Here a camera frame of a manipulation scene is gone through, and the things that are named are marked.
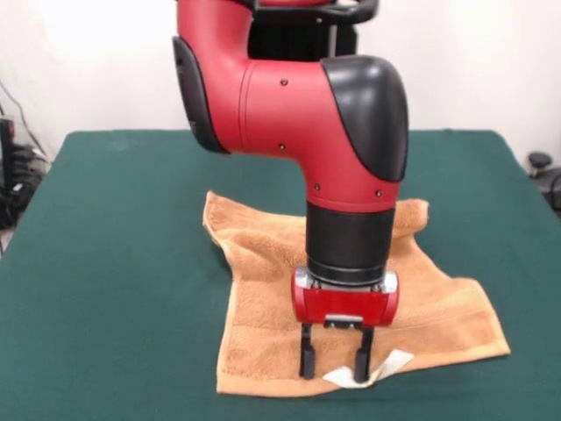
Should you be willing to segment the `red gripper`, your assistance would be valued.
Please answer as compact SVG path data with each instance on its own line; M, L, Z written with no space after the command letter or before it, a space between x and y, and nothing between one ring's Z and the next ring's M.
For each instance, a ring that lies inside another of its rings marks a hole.
M312 325L349 325L362 329L362 338L355 356L354 381L369 379L371 351L376 326L393 323L400 300L400 284L394 271L387 271L382 280L362 287L336 286L319 281L306 267L295 270L291 295L296 320L302 323L299 376L315 377L316 352L312 346Z

